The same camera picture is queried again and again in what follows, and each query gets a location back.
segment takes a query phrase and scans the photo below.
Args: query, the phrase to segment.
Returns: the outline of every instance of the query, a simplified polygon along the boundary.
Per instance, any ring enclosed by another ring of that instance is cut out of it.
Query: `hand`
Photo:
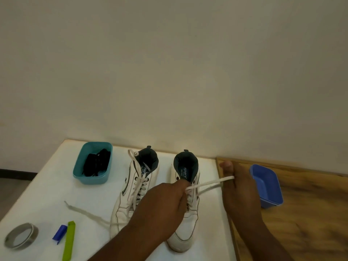
[[[179,227],[187,210],[186,180],[162,183],[150,189],[136,207],[127,226],[142,226],[157,245],[166,241]]]
[[[220,167],[223,169],[224,177],[235,176],[234,180],[223,183],[222,199],[224,208],[236,228],[263,223],[256,182],[249,172],[239,163],[231,161],[222,162]]]

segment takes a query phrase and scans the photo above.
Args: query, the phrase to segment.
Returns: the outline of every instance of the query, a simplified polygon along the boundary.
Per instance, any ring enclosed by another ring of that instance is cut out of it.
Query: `dark baseboard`
[[[16,180],[33,180],[37,173],[16,171],[9,169],[0,169],[0,178],[16,179]]]

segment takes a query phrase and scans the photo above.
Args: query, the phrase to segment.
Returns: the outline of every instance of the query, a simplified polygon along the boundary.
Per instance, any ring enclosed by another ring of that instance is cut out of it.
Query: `white shoelace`
[[[139,162],[135,158],[136,156],[139,155],[139,153],[138,152],[134,152],[131,149],[128,149],[128,155],[134,161],[135,169],[137,170],[138,174],[141,174],[141,166],[140,166]],[[150,168],[145,163],[144,163],[144,166],[150,171]],[[203,187],[203,186],[207,186],[207,185],[211,185],[211,184],[221,183],[223,181],[232,180],[234,178],[235,178],[234,176],[228,176],[228,177],[223,177],[223,178],[218,179],[218,180],[211,180],[211,181],[204,182],[202,184],[197,184],[197,185],[193,185],[193,186],[187,187],[186,188],[186,191],[187,191],[187,204],[190,207],[192,207],[193,189],[199,188],[199,187]],[[65,202],[65,204],[66,204],[66,206],[68,207],[69,210],[73,210],[75,212],[81,213],[81,214],[87,216],[89,219],[94,220],[95,222],[97,222],[98,224],[100,224],[102,226],[104,224],[107,224],[107,225],[127,224],[129,219],[130,219],[130,217],[129,217],[130,209],[133,207],[133,210],[135,210],[135,208],[136,208],[137,204],[140,202],[142,196],[145,195],[146,185],[148,184],[148,181],[149,181],[149,179],[147,177],[145,177],[145,176],[135,177],[135,180],[136,180],[136,184],[135,184],[135,187],[134,187],[134,191],[131,194],[131,199],[129,200],[128,207],[127,207],[127,214],[126,214],[127,222],[118,222],[118,223],[112,223],[111,224],[110,222],[104,220],[100,216],[91,214],[91,213],[87,212],[86,210],[80,209],[78,207],[71,206],[66,201],[64,201],[64,202]]]

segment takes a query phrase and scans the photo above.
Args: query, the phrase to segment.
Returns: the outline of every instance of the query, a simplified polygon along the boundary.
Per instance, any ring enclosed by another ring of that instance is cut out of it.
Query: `forearm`
[[[127,225],[89,261],[145,260],[160,244],[145,228]]]
[[[292,257],[262,221],[248,227],[237,228],[237,230],[254,261],[293,261]]]

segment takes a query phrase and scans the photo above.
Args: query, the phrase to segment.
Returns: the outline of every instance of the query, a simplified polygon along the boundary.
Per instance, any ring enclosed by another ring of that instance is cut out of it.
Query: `blue plastic container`
[[[110,161],[109,165],[107,166],[106,171],[99,171],[98,176],[93,177],[86,177],[83,175],[84,171],[84,164],[86,161],[86,158],[88,154],[97,154],[102,149],[106,149],[107,151],[110,151]],[[93,185],[93,184],[103,184],[107,181],[110,174],[110,168],[111,168],[111,160],[112,160],[112,145],[108,142],[87,142],[84,144],[81,148],[80,154],[77,157],[74,170],[72,172],[72,175],[74,178],[80,180],[83,184],[86,185]]]
[[[261,207],[269,208],[283,204],[283,195],[276,173],[260,165],[252,165],[249,169],[251,176],[258,187]]]

